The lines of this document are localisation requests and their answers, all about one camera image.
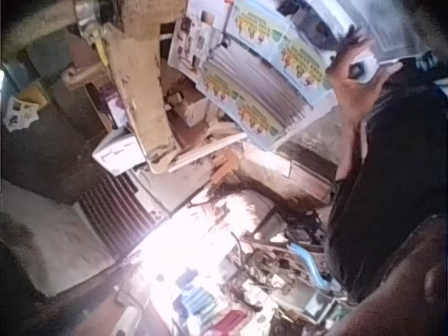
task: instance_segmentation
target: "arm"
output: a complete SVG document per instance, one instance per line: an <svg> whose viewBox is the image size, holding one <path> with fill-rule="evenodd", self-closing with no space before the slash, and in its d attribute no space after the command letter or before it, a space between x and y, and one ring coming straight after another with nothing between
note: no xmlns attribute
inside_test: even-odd
<svg viewBox="0 0 448 336"><path fill-rule="evenodd" d="M336 181L345 179L361 165L361 126L358 122L342 120L341 156L336 171Z"/></svg>
<svg viewBox="0 0 448 336"><path fill-rule="evenodd" d="M336 58L327 69L342 114L342 155L336 173L337 180L345 179L352 169L361 165L364 151L364 143L361 141L363 119L372 110L383 84L403 67L401 63L380 67L366 84L350 79L350 65L371 43L361 29L351 27Z"/></svg>

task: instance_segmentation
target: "magazine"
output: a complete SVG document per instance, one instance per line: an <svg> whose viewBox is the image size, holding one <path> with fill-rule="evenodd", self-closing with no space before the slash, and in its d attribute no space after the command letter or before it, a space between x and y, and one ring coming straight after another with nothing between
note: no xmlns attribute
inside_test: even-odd
<svg viewBox="0 0 448 336"><path fill-rule="evenodd" d="M265 151L274 150L337 103L328 94L315 106L309 105L275 67L237 41L215 50L197 89Z"/></svg>
<svg viewBox="0 0 448 336"><path fill-rule="evenodd" d="M326 63L304 43L294 27L282 36L271 62L310 104L315 104L331 89L325 75Z"/></svg>
<svg viewBox="0 0 448 336"><path fill-rule="evenodd" d="M222 40L221 31L196 17L185 16L176 21L168 65L196 83L210 50L219 46Z"/></svg>
<svg viewBox="0 0 448 336"><path fill-rule="evenodd" d="M227 0L189 0L174 28L168 65L197 82L210 51L223 40L229 14Z"/></svg>
<svg viewBox="0 0 448 336"><path fill-rule="evenodd" d="M285 128L263 105L212 64L204 67L197 89L222 108L265 151L271 150L284 135Z"/></svg>
<svg viewBox="0 0 448 336"><path fill-rule="evenodd" d="M281 15L258 1L236 0L226 32L268 60L288 25Z"/></svg>

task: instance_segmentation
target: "blue tube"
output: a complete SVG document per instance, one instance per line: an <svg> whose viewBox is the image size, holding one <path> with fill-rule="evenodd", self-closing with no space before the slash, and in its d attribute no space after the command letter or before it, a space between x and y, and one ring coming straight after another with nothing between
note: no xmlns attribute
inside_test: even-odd
<svg viewBox="0 0 448 336"><path fill-rule="evenodd" d="M288 249L294 252L294 254L302 259L308 266L309 274L311 276L311 280L313 283L320 288L330 290L331 289L331 283L324 280L322 276L319 274L319 270L317 269L316 263L314 262L313 257L307 250L304 248L296 245L296 244L290 244L288 246Z"/></svg>

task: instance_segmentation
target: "white box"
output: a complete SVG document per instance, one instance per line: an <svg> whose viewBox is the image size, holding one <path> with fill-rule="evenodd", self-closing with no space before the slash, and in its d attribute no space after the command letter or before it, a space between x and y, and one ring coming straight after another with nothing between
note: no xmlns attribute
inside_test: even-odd
<svg viewBox="0 0 448 336"><path fill-rule="evenodd" d="M117 176L146 161L137 138L124 127L113 130L95 148L92 157Z"/></svg>

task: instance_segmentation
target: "red object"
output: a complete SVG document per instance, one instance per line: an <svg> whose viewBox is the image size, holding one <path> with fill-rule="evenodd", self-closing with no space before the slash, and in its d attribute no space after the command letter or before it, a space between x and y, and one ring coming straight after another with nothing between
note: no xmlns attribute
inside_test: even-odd
<svg viewBox="0 0 448 336"><path fill-rule="evenodd" d="M212 330L220 332L222 336L228 336L232 330L246 319L246 317L247 314L244 311L231 310L212 328Z"/></svg>

